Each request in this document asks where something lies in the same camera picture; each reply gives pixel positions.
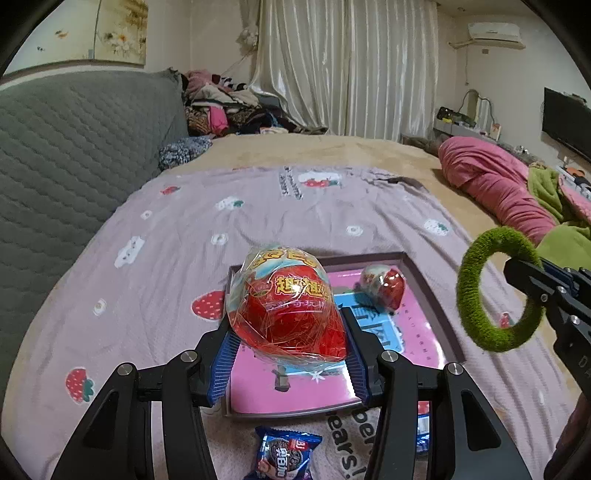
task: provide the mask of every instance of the bed headboard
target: bed headboard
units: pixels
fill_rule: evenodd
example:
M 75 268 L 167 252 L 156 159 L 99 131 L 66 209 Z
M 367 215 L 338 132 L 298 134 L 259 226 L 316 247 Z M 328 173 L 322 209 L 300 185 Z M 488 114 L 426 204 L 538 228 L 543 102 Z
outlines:
M 48 293 L 187 135 L 179 77 L 78 72 L 0 91 L 0 407 Z

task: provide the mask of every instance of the green fuzzy ring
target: green fuzzy ring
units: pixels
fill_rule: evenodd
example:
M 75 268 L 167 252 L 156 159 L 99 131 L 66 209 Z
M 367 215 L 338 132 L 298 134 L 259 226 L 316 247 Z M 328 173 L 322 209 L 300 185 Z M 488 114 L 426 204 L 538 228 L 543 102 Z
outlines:
M 542 262 L 533 244 L 521 233 L 502 226 L 479 235 L 470 246 L 457 276 L 457 309 L 466 333 L 480 348 L 491 352 L 506 352 L 523 345 L 534 334 L 542 321 L 544 308 L 537 301 L 527 299 L 518 323 L 501 329 L 495 327 L 482 309 L 480 275 L 486 261 L 495 252 L 503 252 L 538 267 Z

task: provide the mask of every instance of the wrapped surprise egg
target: wrapped surprise egg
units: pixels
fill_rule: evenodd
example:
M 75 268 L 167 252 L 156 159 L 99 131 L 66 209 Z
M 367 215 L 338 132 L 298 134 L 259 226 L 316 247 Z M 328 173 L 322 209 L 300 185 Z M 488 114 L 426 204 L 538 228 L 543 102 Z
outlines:
M 274 363 L 317 368 L 346 356 L 346 335 L 326 272 L 297 248 L 252 252 L 226 310 L 236 334 Z
M 391 310 L 398 310 L 404 295 L 405 280 L 394 267 L 368 265 L 361 273 L 361 289 Z

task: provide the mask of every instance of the tv screen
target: tv screen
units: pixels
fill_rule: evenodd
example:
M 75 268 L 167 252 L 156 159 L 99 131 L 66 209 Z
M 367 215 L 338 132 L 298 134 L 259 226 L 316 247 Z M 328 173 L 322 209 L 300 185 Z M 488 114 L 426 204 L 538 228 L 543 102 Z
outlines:
M 542 130 L 591 162 L 591 110 L 578 100 L 545 88 Z

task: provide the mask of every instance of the flower painting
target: flower painting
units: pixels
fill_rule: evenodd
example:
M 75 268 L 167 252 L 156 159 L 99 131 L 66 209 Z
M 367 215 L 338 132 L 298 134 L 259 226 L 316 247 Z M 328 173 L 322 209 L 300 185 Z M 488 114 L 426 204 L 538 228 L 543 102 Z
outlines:
M 96 22 L 95 59 L 144 65 L 147 27 L 145 0 L 101 0 Z
M 145 65 L 147 28 L 146 0 L 64 0 L 35 27 L 6 73 L 95 60 Z

